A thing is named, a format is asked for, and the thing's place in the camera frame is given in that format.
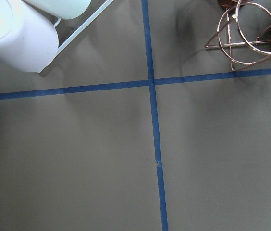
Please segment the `mint green ceramic mug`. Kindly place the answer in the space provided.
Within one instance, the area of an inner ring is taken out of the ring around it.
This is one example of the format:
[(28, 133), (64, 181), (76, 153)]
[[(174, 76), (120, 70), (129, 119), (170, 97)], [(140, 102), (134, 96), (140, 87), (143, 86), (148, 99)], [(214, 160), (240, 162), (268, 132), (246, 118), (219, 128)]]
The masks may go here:
[(91, 0), (25, 0), (25, 2), (65, 20), (79, 17), (91, 4)]

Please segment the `lilac ceramic mug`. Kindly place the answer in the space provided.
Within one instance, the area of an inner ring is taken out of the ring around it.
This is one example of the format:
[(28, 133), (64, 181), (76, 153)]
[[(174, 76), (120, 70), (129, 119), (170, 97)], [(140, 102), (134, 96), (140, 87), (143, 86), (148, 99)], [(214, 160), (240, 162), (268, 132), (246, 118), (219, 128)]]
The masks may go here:
[(21, 0), (0, 0), (0, 59), (23, 72), (41, 72), (57, 55), (54, 25)]

